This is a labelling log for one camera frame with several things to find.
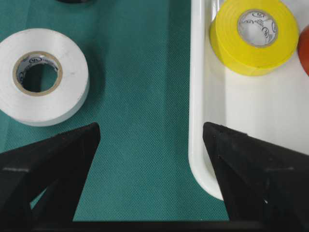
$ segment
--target black object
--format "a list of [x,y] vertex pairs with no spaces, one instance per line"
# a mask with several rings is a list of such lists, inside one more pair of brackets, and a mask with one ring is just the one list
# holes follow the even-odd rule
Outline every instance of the black object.
[[84,3],[90,0],[57,0],[65,3]]
[[0,154],[0,231],[308,230],[309,157],[213,123],[203,139],[230,221],[72,222],[100,140],[91,124]]
[[309,157],[213,123],[204,143],[230,220],[309,230]]
[[72,221],[99,142],[94,123],[0,154],[0,231]]

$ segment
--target white electrical tape roll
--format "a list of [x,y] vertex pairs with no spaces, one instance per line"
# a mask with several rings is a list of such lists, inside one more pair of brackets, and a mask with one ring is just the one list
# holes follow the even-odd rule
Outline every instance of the white electrical tape roll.
[[[44,92],[23,88],[26,71],[51,65],[55,84]],[[51,126],[75,114],[89,90],[88,66],[80,48],[67,36],[49,29],[28,29],[0,43],[0,109],[31,126]]]

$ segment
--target green textured surface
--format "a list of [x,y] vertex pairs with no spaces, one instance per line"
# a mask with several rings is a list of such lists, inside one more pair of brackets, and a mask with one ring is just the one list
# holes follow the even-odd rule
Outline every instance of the green textured surface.
[[55,126],[22,125],[0,112],[0,152],[96,121],[102,139],[75,220],[227,219],[188,164],[190,1],[0,6],[0,40],[28,28],[59,31],[84,52],[91,82],[80,111]]

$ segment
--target yellow electrical tape roll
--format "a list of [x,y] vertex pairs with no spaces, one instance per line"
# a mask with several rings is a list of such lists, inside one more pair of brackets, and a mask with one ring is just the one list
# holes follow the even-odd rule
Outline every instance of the yellow electrical tape roll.
[[227,0],[211,24],[210,39],[225,66],[243,75],[259,76],[291,57],[298,27],[279,0]]

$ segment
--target electrical tape roll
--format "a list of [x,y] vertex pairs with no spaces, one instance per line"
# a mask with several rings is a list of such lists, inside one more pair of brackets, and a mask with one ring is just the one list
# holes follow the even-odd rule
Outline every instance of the electrical tape roll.
[[210,28],[210,41],[229,69],[259,76],[284,64],[298,42],[297,22],[279,0],[227,0]]
[[89,0],[57,0],[65,3],[84,3],[88,2]]
[[297,49],[300,63],[307,75],[309,75],[309,26],[300,34]]
[[[23,88],[29,68],[51,65],[54,85],[43,92]],[[80,48],[67,36],[49,29],[28,29],[0,43],[0,109],[31,126],[51,126],[75,114],[89,90],[88,66]]]

